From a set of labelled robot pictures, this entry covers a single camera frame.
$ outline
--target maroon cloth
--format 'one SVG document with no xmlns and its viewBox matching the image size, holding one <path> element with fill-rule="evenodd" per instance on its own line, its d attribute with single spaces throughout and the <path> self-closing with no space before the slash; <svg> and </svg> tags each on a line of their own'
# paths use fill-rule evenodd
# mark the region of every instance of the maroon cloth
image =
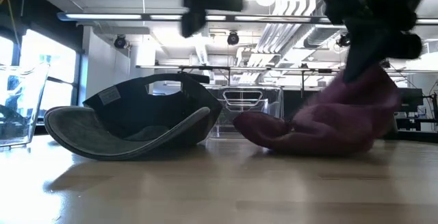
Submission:
<svg viewBox="0 0 438 224">
<path fill-rule="evenodd" d="M 345 84 L 342 72 L 312 96 L 291 121 L 244 112 L 235 128 L 256 145 L 301 155 L 349 155 L 369 151 L 394 124 L 397 86 L 378 65 Z"/>
</svg>

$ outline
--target window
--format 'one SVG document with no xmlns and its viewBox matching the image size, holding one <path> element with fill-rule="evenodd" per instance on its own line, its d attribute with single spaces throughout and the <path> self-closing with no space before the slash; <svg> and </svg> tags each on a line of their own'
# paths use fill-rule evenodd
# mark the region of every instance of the window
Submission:
<svg viewBox="0 0 438 224">
<path fill-rule="evenodd" d="M 14 55 L 14 42 L 0 36 L 0 64 L 10 66 Z"/>
<path fill-rule="evenodd" d="M 77 91 L 77 53 L 28 29 L 23 36 L 20 66 L 32 68 L 42 62 L 48 62 L 50 70 L 38 118 L 43 118 L 45 112 L 53 107 L 76 104 L 72 103 L 72 96 Z"/>
</svg>

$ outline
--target transparent box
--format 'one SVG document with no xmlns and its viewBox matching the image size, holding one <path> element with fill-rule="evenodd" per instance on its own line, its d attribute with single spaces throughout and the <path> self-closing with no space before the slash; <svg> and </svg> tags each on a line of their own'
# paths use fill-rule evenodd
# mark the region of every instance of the transparent box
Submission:
<svg viewBox="0 0 438 224">
<path fill-rule="evenodd" d="M 283 117 L 283 91 L 274 86 L 206 86 L 223 109 L 209 138 L 243 138 L 233 120 L 243 112 L 264 112 Z"/>
<path fill-rule="evenodd" d="M 0 66 L 0 147 L 31 142 L 49 65 Z"/>
</svg>

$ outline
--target security camera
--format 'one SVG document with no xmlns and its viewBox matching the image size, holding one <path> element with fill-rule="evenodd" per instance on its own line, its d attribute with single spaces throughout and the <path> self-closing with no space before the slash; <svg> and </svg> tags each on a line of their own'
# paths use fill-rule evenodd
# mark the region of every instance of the security camera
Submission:
<svg viewBox="0 0 438 224">
<path fill-rule="evenodd" d="M 230 32 L 228 36 L 228 45 L 234 46 L 237 43 L 239 43 L 239 36 L 237 35 L 237 32 Z"/>
<path fill-rule="evenodd" d="M 126 49 L 129 46 L 128 41 L 126 41 L 126 35 L 117 35 L 114 46 L 116 49 Z"/>
<path fill-rule="evenodd" d="M 341 34 L 339 40 L 336 41 L 339 47 L 348 47 L 351 44 L 351 37 L 349 33 Z"/>
<path fill-rule="evenodd" d="M 383 60 L 381 62 L 381 67 L 383 67 L 384 69 L 390 69 L 391 68 L 391 63 L 389 63 L 389 60 Z"/>
</svg>

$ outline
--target metal rack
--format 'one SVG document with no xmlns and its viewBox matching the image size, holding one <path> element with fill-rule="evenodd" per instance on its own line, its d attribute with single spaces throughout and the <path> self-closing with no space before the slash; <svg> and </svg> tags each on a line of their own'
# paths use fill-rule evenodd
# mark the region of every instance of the metal rack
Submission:
<svg viewBox="0 0 438 224">
<path fill-rule="evenodd" d="M 305 87 L 305 76 L 311 75 L 321 75 L 321 76 L 335 76 L 341 70 L 339 69 L 292 69 L 292 68 L 277 68 L 277 67 L 239 67 L 239 66 L 136 66 L 139 69 L 175 69 L 184 71 L 187 69 L 190 70 L 200 70 L 200 71 L 220 71 L 228 80 L 228 85 L 230 86 L 231 73 L 234 72 L 266 72 L 266 71 L 286 71 L 288 75 L 296 75 L 301 76 L 301 97 L 304 97 Z M 403 73 L 429 73 L 429 74 L 437 74 L 438 71 L 430 71 L 430 70 L 395 70 L 395 69 L 387 69 L 386 72 L 390 77 L 399 77 L 400 74 Z"/>
</svg>

